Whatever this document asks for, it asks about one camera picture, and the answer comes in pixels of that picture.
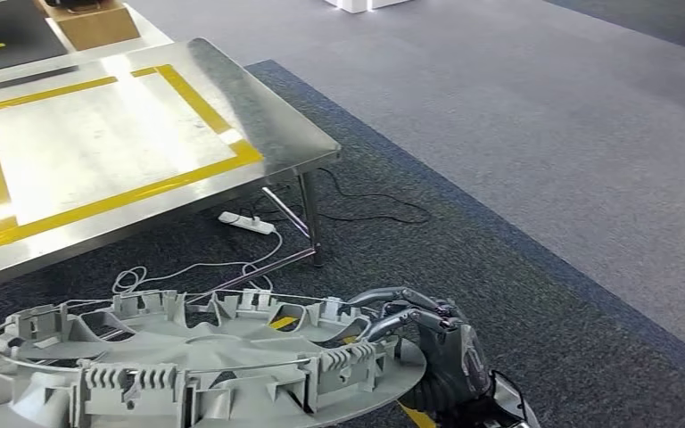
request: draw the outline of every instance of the black cable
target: black cable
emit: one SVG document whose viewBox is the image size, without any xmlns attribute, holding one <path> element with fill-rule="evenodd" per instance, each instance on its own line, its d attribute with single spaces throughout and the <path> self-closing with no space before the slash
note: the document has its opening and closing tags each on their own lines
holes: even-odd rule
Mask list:
<svg viewBox="0 0 685 428">
<path fill-rule="evenodd" d="M 519 404 L 518 407 L 521 408 L 524 422 L 529 422 L 529 416 L 526 414 L 526 400 L 524 399 L 524 393 L 521 392 L 521 388 L 519 388 L 515 382 L 511 381 L 506 375 L 498 370 L 492 370 L 490 373 L 494 382 L 497 382 L 496 377 L 497 375 L 500 375 L 504 381 L 510 383 L 510 386 L 512 386 L 516 392 L 518 392 L 518 399 L 521 401 L 521 404 Z"/>
<path fill-rule="evenodd" d="M 406 224 L 406 225 L 423 225 L 424 223 L 426 223 L 426 222 L 428 222 L 429 220 L 432 219 L 432 213 L 429 212 L 427 209 L 425 209 L 425 208 L 423 208 L 423 207 L 420 207 L 420 206 L 416 205 L 415 203 L 402 201 L 402 200 L 396 198 L 395 196 L 392 196 L 392 195 L 389 195 L 389 194 L 386 194 L 386 193 L 346 193 L 346 192 L 343 190 L 343 188 L 340 186 L 340 181 L 338 180 L 337 176 L 336 176 L 335 174 L 333 174 L 332 171 L 330 171 L 330 170 L 328 170 L 328 169 L 324 169 L 324 168 L 320 168 L 320 170 L 326 172 L 326 173 L 332 178 L 332 182 L 333 182 L 333 184 L 334 184 L 334 189 L 335 189 L 335 190 L 337 191 L 337 193 L 339 193 L 342 197 L 346 197 L 346 198 L 362 198 L 362 197 L 370 197 L 370 196 L 374 196 L 374 197 L 384 197 L 384 198 L 387 198 L 387 199 L 396 201 L 397 203 L 399 203 L 399 204 L 401 204 L 401 205 L 406 205 L 406 206 L 408 206 L 408 207 L 415 208 L 415 209 L 417 209 L 417 210 L 423 212 L 423 213 L 425 214 L 425 218 L 423 218 L 423 219 L 421 219 L 421 220 L 403 220 L 403 219 L 401 219 L 401 218 L 397 218 L 397 217 L 394 217 L 394 216 L 385 216 L 385 215 L 382 215 L 382 216 L 372 216 L 372 217 L 361 217 L 361 218 L 341 218 L 341 217 L 330 216 L 330 215 L 325 214 L 325 213 L 319 213 L 318 215 L 319 215 L 320 217 L 328 218 L 328 219 L 330 219 L 330 220 L 345 221 L 345 222 L 364 221 L 364 220 L 374 220 L 374 219 L 383 218 L 383 219 L 390 219 L 390 220 L 393 220 L 393 221 L 397 221 L 398 223 L 403 223 L 403 224 Z M 290 188 L 290 186 L 289 186 L 289 185 L 285 185 L 285 187 L 284 187 L 283 189 L 281 189 L 281 190 L 278 190 L 278 192 L 281 192 L 282 190 L 285 190 L 285 189 L 287 189 L 287 188 Z M 256 212 L 256 213 L 259 213 L 259 214 L 277 214 L 278 212 L 280 212 L 280 210 L 258 210 L 258 208 L 257 208 L 256 206 L 258 205 L 259 202 L 261 202 L 261 201 L 262 201 L 264 198 L 266 198 L 266 197 L 267 197 L 266 195 L 262 195 L 259 199 L 257 199 L 256 201 L 254 201 L 253 204 L 252 204 L 252 211 L 254 211 L 254 212 Z M 289 208 L 292 209 L 293 207 L 298 207 L 298 208 L 301 208 L 301 209 L 303 208 L 303 207 L 302 207 L 301 205 L 299 205 L 299 204 L 291 205 Z M 266 221 L 287 221 L 287 218 L 270 219 L 270 220 L 266 220 Z"/>
</svg>

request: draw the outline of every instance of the white cable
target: white cable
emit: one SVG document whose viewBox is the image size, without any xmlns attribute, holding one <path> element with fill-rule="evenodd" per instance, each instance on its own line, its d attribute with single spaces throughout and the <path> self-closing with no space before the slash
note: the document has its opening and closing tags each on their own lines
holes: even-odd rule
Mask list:
<svg viewBox="0 0 685 428">
<path fill-rule="evenodd" d="M 276 254 L 276 252 L 279 251 L 280 248 L 282 248 L 282 243 L 283 243 L 282 235 L 280 235 L 276 230 L 274 232 L 272 232 L 272 234 L 276 235 L 276 237 L 277 237 L 277 245 L 274 248 L 274 250 L 272 250 L 269 254 L 267 254 L 266 256 L 264 256 L 260 259 L 256 259 L 254 261 L 231 261 L 231 262 L 227 262 L 227 263 L 195 263 L 194 265 L 190 265 L 190 266 L 188 266 L 182 270 L 179 270 L 178 272 L 175 272 L 174 274 L 167 275 L 167 276 L 159 276 L 157 278 L 146 278 L 146 276 L 148 275 L 148 269 L 145 266 L 136 266 L 136 267 L 133 267 L 131 269 L 124 270 L 124 271 L 120 272 L 119 275 L 117 275 L 117 279 L 114 280 L 114 285 L 111 286 L 111 292 L 113 292 L 114 294 L 123 294 L 123 293 L 128 293 L 128 292 L 134 292 L 137 289 L 137 287 L 139 287 L 140 285 L 143 285 L 145 283 L 151 283 L 154 281 L 163 281 L 165 279 L 170 279 L 170 278 L 173 278 L 175 276 L 184 274 L 185 272 L 187 272 L 188 270 L 190 270 L 192 268 L 198 268 L 200 266 L 215 267 L 215 268 L 224 267 L 224 266 L 241 266 L 241 272 L 243 273 L 243 275 L 246 275 L 248 273 L 247 269 L 249 269 L 249 268 L 258 269 L 256 267 L 257 263 L 261 263 L 262 261 L 274 256 Z M 124 280 L 128 276 L 132 276 L 132 279 L 133 279 L 132 283 L 127 284 L 127 285 L 122 284 L 122 280 Z M 274 284 L 272 284 L 271 280 L 267 276 L 262 276 L 262 278 L 264 280 L 266 280 L 266 282 L 267 282 L 268 289 L 266 289 L 266 290 L 269 290 L 270 292 L 274 291 Z M 265 290 L 265 289 L 259 287 L 258 285 L 256 285 L 253 281 L 250 281 L 248 284 L 252 285 L 257 290 Z"/>
</svg>

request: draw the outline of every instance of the cardboard box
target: cardboard box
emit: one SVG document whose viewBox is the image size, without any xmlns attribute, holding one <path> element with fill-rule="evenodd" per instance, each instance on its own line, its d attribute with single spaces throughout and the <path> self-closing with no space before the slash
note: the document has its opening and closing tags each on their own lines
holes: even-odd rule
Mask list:
<svg viewBox="0 0 685 428">
<path fill-rule="evenodd" d="M 101 0 L 97 8 L 74 12 L 47 4 L 44 9 L 79 51 L 140 37 L 127 7 L 119 0 Z"/>
</svg>

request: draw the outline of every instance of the table leg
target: table leg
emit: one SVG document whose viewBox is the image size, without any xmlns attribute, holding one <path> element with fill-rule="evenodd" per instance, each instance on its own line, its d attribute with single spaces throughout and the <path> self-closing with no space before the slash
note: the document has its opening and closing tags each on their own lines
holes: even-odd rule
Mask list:
<svg viewBox="0 0 685 428">
<path fill-rule="evenodd" d="M 313 256 L 314 266 L 321 267 L 322 248 L 319 235 L 319 221 L 317 212 L 317 194 L 314 187 L 314 171 L 306 172 L 298 176 L 301 184 L 301 197 L 303 198 L 303 210 L 306 214 L 306 226 L 309 227 L 309 239 L 311 246 L 316 251 Z"/>
</svg>

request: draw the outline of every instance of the cable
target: cable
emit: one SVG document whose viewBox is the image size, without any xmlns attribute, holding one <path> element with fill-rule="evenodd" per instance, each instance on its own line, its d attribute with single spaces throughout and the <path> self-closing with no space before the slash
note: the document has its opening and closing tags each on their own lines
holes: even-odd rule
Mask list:
<svg viewBox="0 0 685 428">
<path fill-rule="evenodd" d="M 272 250 L 269 254 L 267 254 L 264 257 L 261 257 L 260 259 L 256 259 L 254 261 L 231 261 L 227 263 L 195 263 L 193 265 L 190 265 L 182 270 L 179 270 L 178 272 L 175 272 L 174 274 L 171 275 L 166 275 L 166 276 L 159 276 L 156 278 L 147 278 L 148 275 L 148 268 L 145 266 L 136 266 L 128 270 L 124 270 L 120 272 L 117 275 L 117 278 L 114 280 L 114 284 L 111 286 L 111 292 L 114 294 L 124 294 L 128 292 L 134 292 L 137 287 L 140 285 L 143 285 L 145 283 L 152 283 L 154 281 L 163 281 L 165 279 L 170 279 L 175 276 L 184 274 L 190 269 L 193 268 L 198 268 L 200 266 L 205 266 L 205 267 L 224 267 L 224 266 L 241 266 L 241 271 L 243 272 L 243 275 L 248 273 L 248 269 L 258 269 L 256 267 L 256 264 L 261 263 L 262 261 L 274 256 L 280 248 L 282 248 L 283 244 L 283 239 L 282 235 L 279 234 L 277 231 L 272 232 L 272 234 L 276 235 L 277 237 L 277 245 Z M 131 284 L 123 284 L 122 281 L 127 278 L 128 276 L 132 277 L 132 283 Z M 270 292 L 274 291 L 274 284 L 272 284 L 271 280 L 267 276 L 262 276 L 262 278 L 267 282 L 268 289 L 263 289 L 256 285 L 253 281 L 250 281 L 248 284 L 252 285 L 254 288 L 257 290 L 269 290 Z"/>
<path fill-rule="evenodd" d="M 329 214 L 325 214 L 325 213 L 318 213 L 318 215 L 320 217 L 328 218 L 328 219 L 334 220 L 334 221 L 345 221 L 345 222 L 374 220 L 374 219 L 378 219 L 378 218 L 384 218 L 384 219 L 397 221 L 398 223 L 403 223 L 406 225 L 422 225 L 422 224 L 424 224 L 424 223 L 426 223 L 432 219 L 432 213 L 429 212 L 429 210 L 427 210 L 423 207 L 420 207 L 420 206 L 416 205 L 415 203 L 402 201 L 402 200 L 396 198 L 395 196 L 392 196 L 392 195 L 389 195 L 386 193 L 346 193 L 340 185 L 340 180 L 337 178 L 337 176 L 332 171 L 330 171 L 329 169 L 324 169 L 324 168 L 319 168 L 319 170 L 326 172 L 332 178 L 332 182 L 334 184 L 334 189 L 337 191 L 337 193 L 339 193 L 343 197 L 346 197 L 346 198 L 382 197 L 382 198 L 390 199 L 392 201 L 396 201 L 397 203 L 399 203 L 401 205 L 405 205 L 407 207 L 414 208 L 414 209 L 419 210 L 422 213 L 424 213 L 424 218 L 422 218 L 420 220 L 404 220 L 402 218 L 397 218 L 394 216 L 387 216 L 387 215 L 372 216 L 372 217 L 360 217 L 360 218 L 341 218 L 341 217 L 336 217 L 336 216 L 330 216 Z M 290 186 L 285 185 L 285 187 L 283 187 L 277 191 L 281 192 L 287 188 L 290 188 Z M 259 204 L 259 202 L 261 202 L 266 197 L 267 197 L 266 195 L 262 195 L 259 199 L 255 200 L 253 202 L 253 204 L 251 205 L 250 211 L 256 212 L 259 214 L 277 214 L 278 212 L 280 212 L 279 210 L 258 210 L 257 209 L 257 205 Z M 290 209 L 293 209 L 296 207 L 301 208 L 301 209 L 303 208 L 299 204 L 290 205 Z M 278 218 L 278 219 L 271 219 L 271 220 L 265 220 L 265 221 L 277 222 L 277 221 L 288 221 L 288 220 L 286 218 Z"/>
</svg>

